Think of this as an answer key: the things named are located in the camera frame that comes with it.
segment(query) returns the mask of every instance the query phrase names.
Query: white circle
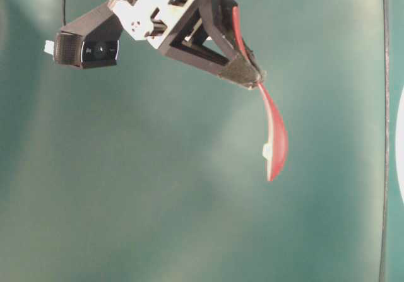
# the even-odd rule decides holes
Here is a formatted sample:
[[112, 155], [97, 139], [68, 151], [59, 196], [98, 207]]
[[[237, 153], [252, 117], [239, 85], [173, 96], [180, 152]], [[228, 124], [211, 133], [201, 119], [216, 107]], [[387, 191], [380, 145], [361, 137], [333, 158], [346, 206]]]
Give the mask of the white circle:
[[404, 89], [398, 106], [396, 126], [396, 169], [401, 196], [404, 201]]

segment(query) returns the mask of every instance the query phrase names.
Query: black 3d-printed part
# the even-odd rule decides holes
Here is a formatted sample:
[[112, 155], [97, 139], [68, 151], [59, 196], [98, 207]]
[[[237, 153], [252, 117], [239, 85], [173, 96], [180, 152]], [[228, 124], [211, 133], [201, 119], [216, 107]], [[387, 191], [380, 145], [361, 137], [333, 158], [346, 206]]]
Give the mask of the black 3d-printed part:
[[[257, 86], [262, 82], [262, 74], [255, 63], [253, 53], [246, 48], [250, 62], [242, 55], [235, 41], [232, 25], [232, 9], [235, 6], [237, 3], [234, 0], [194, 0], [164, 40], [159, 51], [167, 57], [246, 88]], [[199, 20], [202, 20], [203, 26], [186, 41], [185, 38]], [[203, 45], [209, 36], [224, 56]]]

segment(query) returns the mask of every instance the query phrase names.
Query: green background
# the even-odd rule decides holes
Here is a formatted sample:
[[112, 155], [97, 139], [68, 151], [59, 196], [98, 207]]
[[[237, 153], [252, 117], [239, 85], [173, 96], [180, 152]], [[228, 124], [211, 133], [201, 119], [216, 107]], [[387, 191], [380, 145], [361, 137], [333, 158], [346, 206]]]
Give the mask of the green background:
[[404, 0], [389, 0], [390, 34], [390, 183], [387, 228], [387, 272], [389, 281], [404, 281], [404, 204], [397, 183], [395, 162], [396, 118], [404, 89]]
[[0, 0], [1, 281], [378, 281], [383, 0], [237, 1], [289, 133], [272, 184], [257, 91], [125, 33], [118, 67], [57, 66], [61, 0]]

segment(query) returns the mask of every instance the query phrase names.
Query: white tab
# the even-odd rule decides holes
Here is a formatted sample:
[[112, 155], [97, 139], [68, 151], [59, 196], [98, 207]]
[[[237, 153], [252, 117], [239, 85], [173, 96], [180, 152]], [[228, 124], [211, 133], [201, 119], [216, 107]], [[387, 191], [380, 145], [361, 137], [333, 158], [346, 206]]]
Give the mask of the white tab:
[[45, 47], [44, 47], [44, 52], [53, 56], [54, 46], [55, 46], [55, 43], [53, 41], [46, 40]]

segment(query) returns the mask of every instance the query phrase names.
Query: robotic arm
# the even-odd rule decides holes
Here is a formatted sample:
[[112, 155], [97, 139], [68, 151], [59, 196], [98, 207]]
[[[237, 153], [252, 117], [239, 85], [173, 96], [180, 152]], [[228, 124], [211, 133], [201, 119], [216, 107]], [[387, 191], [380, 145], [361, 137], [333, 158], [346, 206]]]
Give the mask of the robotic arm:
[[[241, 36], [235, 0], [108, 0], [63, 26], [45, 51], [58, 64], [76, 68], [116, 65], [125, 30], [147, 40], [164, 56], [192, 65], [247, 89], [259, 87], [268, 111], [268, 180], [283, 168], [287, 135], [282, 118], [263, 86], [263, 72]], [[204, 45], [212, 39], [222, 54]]]

